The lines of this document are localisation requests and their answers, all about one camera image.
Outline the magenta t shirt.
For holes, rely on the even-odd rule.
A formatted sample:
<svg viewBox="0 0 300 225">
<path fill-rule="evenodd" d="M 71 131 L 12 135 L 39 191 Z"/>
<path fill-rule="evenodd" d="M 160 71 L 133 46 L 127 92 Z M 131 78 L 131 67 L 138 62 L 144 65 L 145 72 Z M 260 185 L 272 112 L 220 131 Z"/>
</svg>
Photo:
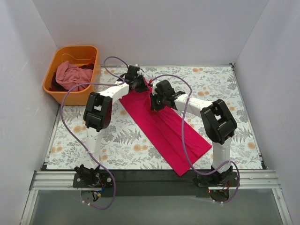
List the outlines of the magenta t shirt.
<svg viewBox="0 0 300 225">
<path fill-rule="evenodd" d="M 182 118 L 168 107 L 152 111 L 152 88 L 139 93 L 134 90 L 132 81 L 126 79 L 125 82 L 129 84 L 129 93 L 120 99 L 121 104 L 169 166 L 182 176 L 190 169 L 182 146 Z"/>
</svg>

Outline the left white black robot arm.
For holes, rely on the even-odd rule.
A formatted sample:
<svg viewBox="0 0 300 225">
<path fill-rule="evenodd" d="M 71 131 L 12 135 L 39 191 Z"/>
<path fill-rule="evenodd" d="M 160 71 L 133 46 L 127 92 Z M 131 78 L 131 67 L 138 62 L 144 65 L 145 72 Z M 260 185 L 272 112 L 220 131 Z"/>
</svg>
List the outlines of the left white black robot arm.
<svg viewBox="0 0 300 225">
<path fill-rule="evenodd" d="M 83 146 L 91 160 L 76 167 L 75 171 L 79 174 L 80 179 L 91 188 L 99 184 L 101 177 L 97 173 L 100 168 L 104 168 L 97 159 L 98 147 L 101 144 L 104 129 L 111 122 L 113 104 L 130 92 L 149 91 L 143 77 L 143 70 L 138 65 L 129 65 L 127 72 L 121 75 L 115 84 L 109 84 L 108 87 L 106 90 L 89 94 L 83 114 L 87 128 L 87 139 Z"/>
</svg>

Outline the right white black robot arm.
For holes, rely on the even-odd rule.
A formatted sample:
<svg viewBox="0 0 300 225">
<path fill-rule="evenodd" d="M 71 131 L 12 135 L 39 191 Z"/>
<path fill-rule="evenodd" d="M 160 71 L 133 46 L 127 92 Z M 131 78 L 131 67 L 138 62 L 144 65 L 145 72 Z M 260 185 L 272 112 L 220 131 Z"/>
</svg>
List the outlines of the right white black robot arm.
<svg viewBox="0 0 300 225">
<path fill-rule="evenodd" d="M 209 172 L 196 171 L 199 185 L 229 184 L 233 174 L 231 142 L 237 122 L 226 103 L 221 99 L 211 102 L 192 97 L 190 93 L 176 92 L 167 80 L 150 81 L 149 85 L 152 87 L 150 99 L 153 111 L 168 107 L 202 119 L 206 135 L 212 142 L 214 158 Z"/>
</svg>

